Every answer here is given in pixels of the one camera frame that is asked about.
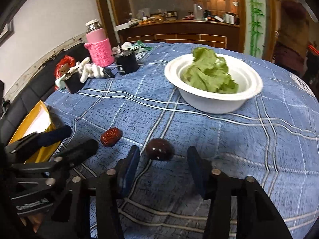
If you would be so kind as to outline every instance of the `wooden door frame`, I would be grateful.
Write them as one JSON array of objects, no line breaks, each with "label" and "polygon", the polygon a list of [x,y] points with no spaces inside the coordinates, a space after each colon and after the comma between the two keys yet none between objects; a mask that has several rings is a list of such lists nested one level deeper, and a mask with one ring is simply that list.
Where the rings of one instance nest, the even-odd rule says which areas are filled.
[{"label": "wooden door frame", "polygon": [[108,9],[107,0],[96,0],[96,4],[98,6],[98,13],[100,15],[101,22],[105,30],[105,34],[107,35],[111,46],[116,47],[117,39],[115,36],[110,11]]},{"label": "wooden door frame", "polygon": [[240,34],[238,51],[244,52],[246,39],[246,0],[239,0],[238,16],[240,19]]},{"label": "wooden door frame", "polygon": [[128,22],[131,13],[129,0],[110,0],[116,25]]},{"label": "wooden door frame", "polygon": [[263,60],[272,61],[273,52],[276,45],[276,0],[266,0],[266,30]]}]

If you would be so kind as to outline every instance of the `green lettuce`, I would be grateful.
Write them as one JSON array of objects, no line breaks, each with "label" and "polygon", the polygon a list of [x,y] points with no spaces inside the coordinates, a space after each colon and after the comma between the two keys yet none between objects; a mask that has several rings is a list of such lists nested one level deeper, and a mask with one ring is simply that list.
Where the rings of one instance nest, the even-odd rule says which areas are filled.
[{"label": "green lettuce", "polygon": [[200,90],[214,93],[237,93],[238,84],[228,74],[225,58],[213,49],[197,47],[193,63],[181,74],[181,80]]}]

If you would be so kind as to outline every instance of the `white bowl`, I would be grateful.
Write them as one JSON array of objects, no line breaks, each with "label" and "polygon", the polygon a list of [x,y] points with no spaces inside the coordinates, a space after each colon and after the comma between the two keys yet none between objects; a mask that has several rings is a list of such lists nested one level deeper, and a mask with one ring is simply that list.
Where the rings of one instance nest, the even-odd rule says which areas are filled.
[{"label": "white bowl", "polygon": [[225,58],[229,74],[239,85],[238,93],[212,93],[184,83],[181,80],[181,73],[192,64],[194,60],[192,54],[183,55],[170,61],[165,66],[164,73],[166,78],[178,87],[184,100],[191,106],[203,112],[224,114],[239,109],[246,100],[260,93],[263,82],[258,73],[243,61],[227,55],[217,54],[217,56]]}]

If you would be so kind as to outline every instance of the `black leather sofa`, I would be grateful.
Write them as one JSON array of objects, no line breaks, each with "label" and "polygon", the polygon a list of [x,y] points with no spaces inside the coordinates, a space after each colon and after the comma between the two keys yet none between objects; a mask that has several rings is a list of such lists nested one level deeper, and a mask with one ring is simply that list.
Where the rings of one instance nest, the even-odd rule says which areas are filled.
[{"label": "black leather sofa", "polygon": [[23,119],[40,101],[45,101],[53,92],[55,85],[54,70],[58,62],[69,55],[75,61],[89,57],[84,43],[77,44],[68,50],[62,50],[54,58],[47,61],[11,102],[7,112],[0,120],[0,141],[6,146]]}]

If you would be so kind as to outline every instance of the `pink thermos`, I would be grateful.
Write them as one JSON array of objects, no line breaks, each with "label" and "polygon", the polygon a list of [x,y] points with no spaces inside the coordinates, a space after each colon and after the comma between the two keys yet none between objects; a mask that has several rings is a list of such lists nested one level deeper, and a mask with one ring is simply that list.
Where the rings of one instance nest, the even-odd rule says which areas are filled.
[{"label": "pink thermos", "polygon": [[107,67],[114,62],[112,48],[100,22],[95,19],[86,23],[87,41],[84,47],[90,52],[93,63],[101,67]]}]

